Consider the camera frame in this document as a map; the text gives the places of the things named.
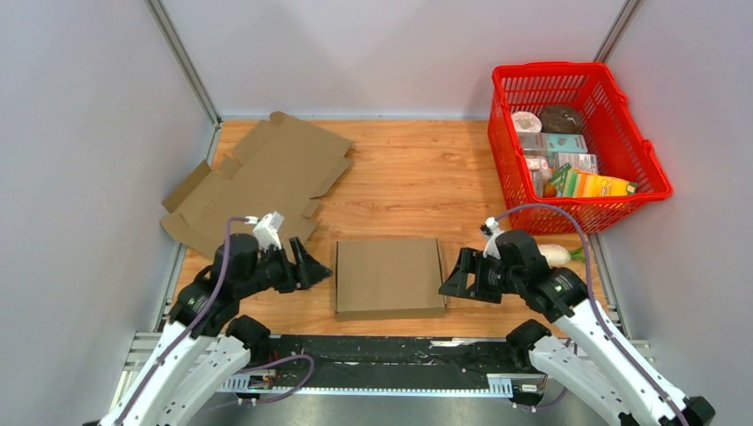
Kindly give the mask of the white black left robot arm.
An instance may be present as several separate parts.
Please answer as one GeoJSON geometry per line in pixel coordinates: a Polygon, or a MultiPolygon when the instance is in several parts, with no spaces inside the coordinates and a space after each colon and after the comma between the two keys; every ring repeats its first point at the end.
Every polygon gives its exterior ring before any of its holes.
{"type": "Polygon", "coordinates": [[[282,358],[270,330],[241,315],[246,297],[273,289],[306,290],[332,271],[298,238],[292,252],[262,248],[251,234],[229,233],[212,264],[180,291],[160,338],[131,387],[98,425],[180,425],[236,374],[269,370],[300,359],[282,358]]]}

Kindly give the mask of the brown cardboard sheet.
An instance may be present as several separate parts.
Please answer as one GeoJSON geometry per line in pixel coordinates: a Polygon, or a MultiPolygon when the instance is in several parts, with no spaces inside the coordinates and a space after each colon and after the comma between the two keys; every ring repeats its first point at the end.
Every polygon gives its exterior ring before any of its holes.
{"type": "Polygon", "coordinates": [[[279,212],[281,240],[307,242],[320,198],[351,166],[351,140],[283,112],[260,121],[217,169],[199,165],[162,202],[162,228],[175,241],[211,257],[229,217],[279,212]]]}

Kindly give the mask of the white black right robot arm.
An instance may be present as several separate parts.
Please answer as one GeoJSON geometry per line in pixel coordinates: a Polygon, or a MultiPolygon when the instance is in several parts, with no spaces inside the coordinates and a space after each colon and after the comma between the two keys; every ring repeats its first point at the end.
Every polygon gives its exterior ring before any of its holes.
{"type": "Polygon", "coordinates": [[[711,424],[710,402],[686,395],[630,344],[591,299],[586,282],[566,267],[566,249],[538,244],[522,230],[487,228],[485,234],[484,249],[460,249],[440,294],[492,304],[517,295],[586,354],[579,358],[530,319],[506,336],[511,367],[554,378],[610,425],[711,424]]]}

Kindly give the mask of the brown cardboard box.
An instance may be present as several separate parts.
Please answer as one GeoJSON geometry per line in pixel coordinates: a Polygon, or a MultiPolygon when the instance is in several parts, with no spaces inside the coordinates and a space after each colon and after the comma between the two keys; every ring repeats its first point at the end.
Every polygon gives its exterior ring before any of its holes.
{"type": "Polygon", "coordinates": [[[345,240],[335,247],[338,321],[442,318],[444,262],[436,238],[345,240]]]}

